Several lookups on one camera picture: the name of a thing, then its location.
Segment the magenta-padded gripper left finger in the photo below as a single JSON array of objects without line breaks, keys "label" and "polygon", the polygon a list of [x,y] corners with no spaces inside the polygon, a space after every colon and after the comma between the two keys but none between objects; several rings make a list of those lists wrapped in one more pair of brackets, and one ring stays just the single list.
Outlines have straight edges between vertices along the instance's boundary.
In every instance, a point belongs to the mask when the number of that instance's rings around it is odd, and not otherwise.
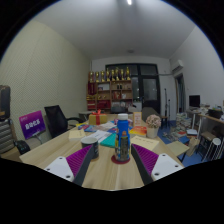
[{"label": "magenta-padded gripper left finger", "polygon": [[93,154],[92,145],[84,147],[68,157],[59,156],[45,168],[45,171],[81,186]]}]

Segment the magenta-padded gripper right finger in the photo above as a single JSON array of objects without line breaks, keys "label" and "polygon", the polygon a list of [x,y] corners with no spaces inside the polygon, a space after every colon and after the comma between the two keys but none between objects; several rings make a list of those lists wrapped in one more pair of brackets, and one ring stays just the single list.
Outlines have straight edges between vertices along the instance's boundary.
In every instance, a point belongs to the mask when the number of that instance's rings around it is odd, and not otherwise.
[{"label": "magenta-padded gripper right finger", "polygon": [[162,153],[157,155],[137,144],[131,145],[131,154],[145,185],[183,169],[183,166],[168,154]]}]

